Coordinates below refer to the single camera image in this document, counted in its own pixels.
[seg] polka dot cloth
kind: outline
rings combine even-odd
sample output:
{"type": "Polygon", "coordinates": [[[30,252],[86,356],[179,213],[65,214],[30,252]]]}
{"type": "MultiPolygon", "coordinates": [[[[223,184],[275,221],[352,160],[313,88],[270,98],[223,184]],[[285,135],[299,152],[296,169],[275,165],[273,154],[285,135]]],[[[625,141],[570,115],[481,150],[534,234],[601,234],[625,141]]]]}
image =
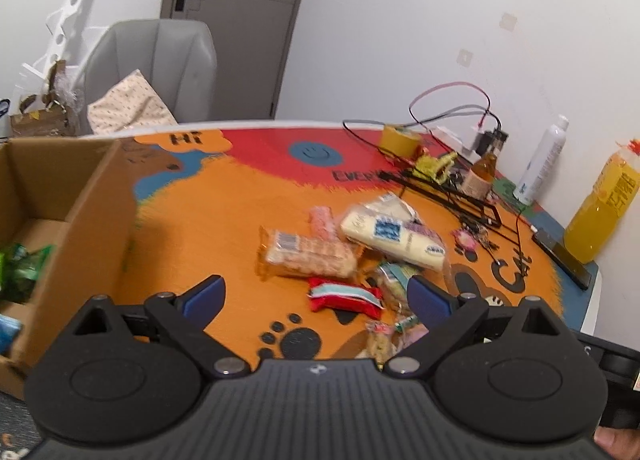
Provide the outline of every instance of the polka dot cloth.
{"type": "Polygon", "coordinates": [[[162,99],[136,70],[104,97],[89,104],[87,118],[96,135],[153,125],[177,125],[162,99]]]}

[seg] gray chair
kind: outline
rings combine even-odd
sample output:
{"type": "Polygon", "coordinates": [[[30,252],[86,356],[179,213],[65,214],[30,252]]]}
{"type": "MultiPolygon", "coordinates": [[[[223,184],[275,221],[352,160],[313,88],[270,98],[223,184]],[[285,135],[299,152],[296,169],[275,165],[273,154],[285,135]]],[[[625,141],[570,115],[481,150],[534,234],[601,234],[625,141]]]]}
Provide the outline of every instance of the gray chair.
{"type": "MultiPolygon", "coordinates": [[[[91,104],[140,70],[175,120],[214,120],[216,51],[199,21],[133,20],[116,23],[98,41],[84,68],[84,102],[91,104]]],[[[81,128],[86,131],[86,114],[81,128]]]]}

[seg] white spray can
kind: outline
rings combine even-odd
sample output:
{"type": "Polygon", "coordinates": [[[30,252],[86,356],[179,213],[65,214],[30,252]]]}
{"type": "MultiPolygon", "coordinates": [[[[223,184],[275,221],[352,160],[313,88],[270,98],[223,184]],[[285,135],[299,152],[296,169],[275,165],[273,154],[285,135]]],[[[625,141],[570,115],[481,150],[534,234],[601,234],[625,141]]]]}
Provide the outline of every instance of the white spray can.
{"type": "Polygon", "coordinates": [[[560,115],[558,121],[549,126],[533,153],[527,170],[513,191],[513,196],[525,205],[530,205],[536,199],[542,185],[562,151],[566,141],[566,128],[569,126],[567,117],[560,115]]]}

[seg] cardboard box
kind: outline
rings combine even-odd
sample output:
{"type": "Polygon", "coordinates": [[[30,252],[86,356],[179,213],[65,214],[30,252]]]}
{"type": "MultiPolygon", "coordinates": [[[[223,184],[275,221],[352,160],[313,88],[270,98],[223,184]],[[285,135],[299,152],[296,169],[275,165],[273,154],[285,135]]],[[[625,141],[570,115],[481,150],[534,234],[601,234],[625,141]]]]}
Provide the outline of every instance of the cardboard box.
{"type": "Polygon", "coordinates": [[[0,356],[0,390],[24,377],[76,311],[113,294],[136,201],[117,140],[18,138],[0,147],[0,249],[53,245],[26,304],[0,302],[22,330],[0,356]]]}

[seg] red snack wrapper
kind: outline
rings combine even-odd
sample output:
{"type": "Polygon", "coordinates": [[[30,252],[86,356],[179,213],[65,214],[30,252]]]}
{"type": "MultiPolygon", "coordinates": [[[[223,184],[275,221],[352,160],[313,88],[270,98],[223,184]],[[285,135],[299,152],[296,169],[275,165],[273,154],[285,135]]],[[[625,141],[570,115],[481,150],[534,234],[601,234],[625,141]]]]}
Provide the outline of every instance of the red snack wrapper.
{"type": "Polygon", "coordinates": [[[318,205],[309,209],[311,235],[324,241],[340,241],[330,207],[318,205]]]}
{"type": "Polygon", "coordinates": [[[382,316],[382,292],[377,287],[364,288],[321,277],[310,277],[307,295],[311,312],[334,308],[366,314],[372,319],[380,319],[382,316]]]}

